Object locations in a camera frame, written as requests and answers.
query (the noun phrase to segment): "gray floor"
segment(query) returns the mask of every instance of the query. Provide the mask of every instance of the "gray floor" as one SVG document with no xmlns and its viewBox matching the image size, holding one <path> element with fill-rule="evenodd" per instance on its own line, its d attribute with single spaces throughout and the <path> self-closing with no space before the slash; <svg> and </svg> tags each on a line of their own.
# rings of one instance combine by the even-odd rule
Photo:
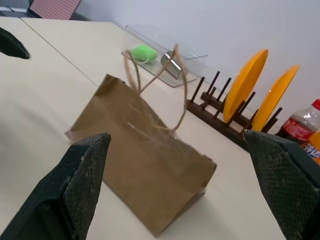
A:
<svg viewBox="0 0 320 240">
<path fill-rule="evenodd" d="M 0 0 L 0 7 L 27 9 L 29 7 L 29 0 Z"/>
</svg>

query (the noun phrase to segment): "kraft paper bag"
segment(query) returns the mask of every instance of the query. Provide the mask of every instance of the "kraft paper bag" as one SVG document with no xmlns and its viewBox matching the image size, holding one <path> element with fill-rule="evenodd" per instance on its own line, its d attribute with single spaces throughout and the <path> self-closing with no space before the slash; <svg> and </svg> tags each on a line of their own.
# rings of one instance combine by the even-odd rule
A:
<svg viewBox="0 0 320 240">
<path fill-rule="evenodd" d="M 205 194 L 216 164 L 168 131 L 137 91 L 110 75 L 67 135 L 76 142 L 103 132 L 111 134 L 103 180 L 155 236 Z"/>
</svg>

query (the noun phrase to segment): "green sponge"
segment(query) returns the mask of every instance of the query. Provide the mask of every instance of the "green sponge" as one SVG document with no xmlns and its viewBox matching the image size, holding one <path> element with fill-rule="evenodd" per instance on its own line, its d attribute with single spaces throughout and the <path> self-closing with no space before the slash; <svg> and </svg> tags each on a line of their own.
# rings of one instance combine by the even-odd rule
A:
<svg viewBox="0 0 320 240">
<path fill-rule="evenodd" d="M 139 45 L 131 51 L 133 58 L 140 63 L 152 63 L 158 56 L 158 53 L 148 45 Z"/>
</svg>

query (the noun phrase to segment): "orange bottle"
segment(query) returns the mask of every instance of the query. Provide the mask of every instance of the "orange bottle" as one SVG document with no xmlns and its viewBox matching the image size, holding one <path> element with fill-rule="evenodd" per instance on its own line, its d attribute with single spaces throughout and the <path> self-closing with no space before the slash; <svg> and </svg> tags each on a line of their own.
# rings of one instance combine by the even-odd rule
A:
<svg viewBox="0 0 320 240">
<path fill-rule="evenodd" d="M 320 131 L 317 131 L 301 145 L 304 151 L 320 165 Z"/>
</svg>

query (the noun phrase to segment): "plastic bottle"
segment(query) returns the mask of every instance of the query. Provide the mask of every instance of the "plastic bottle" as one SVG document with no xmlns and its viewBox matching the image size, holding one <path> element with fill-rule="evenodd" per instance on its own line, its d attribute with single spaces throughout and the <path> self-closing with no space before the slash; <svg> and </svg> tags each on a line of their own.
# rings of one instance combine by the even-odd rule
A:
<svg viewBox="0 0 320 240">
<path fill-rule="evenodd" d="M 320 165 L 320 131 L 301 145 L 304 151 Z"/>
<path fill-rule="evenodd" d="M 309 108 L 295 112 L 276 135 L 303 144 L 319 129 L 320 99 L 317 99 Z"/>
</svg>

